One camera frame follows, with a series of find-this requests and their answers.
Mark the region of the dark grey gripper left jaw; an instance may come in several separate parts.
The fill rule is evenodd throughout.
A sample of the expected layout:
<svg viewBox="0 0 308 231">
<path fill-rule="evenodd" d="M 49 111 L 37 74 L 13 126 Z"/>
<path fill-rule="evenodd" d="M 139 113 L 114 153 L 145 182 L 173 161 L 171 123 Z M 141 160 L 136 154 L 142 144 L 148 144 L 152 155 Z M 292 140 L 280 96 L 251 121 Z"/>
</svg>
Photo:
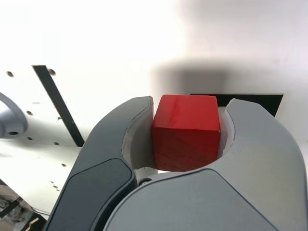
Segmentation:
<svg viewBox="0 0 308 231">
<path fill-rule="evenodd" d="M 132 98 L 108 113 L 83 145 L 53 208 L 48 231 L 101 231 L 137 188 L 136 170 L 154 168 L 153 99 Z"/>
</svg>

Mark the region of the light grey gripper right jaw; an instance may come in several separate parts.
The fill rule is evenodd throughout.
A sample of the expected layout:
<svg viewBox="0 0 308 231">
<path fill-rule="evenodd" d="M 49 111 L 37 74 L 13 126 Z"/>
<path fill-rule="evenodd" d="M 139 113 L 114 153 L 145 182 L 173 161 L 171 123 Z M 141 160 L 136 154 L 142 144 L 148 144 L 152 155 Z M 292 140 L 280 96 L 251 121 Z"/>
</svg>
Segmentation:
<svg viewBox="0 0 308 231">
<path fill-rule="evenodd" d="M 221 158 L 138 187 L 105 230 L 304 230 L 305 162 L 293 136 L 257 103 L 231 100 L 224 121 Z"/>
</svg>

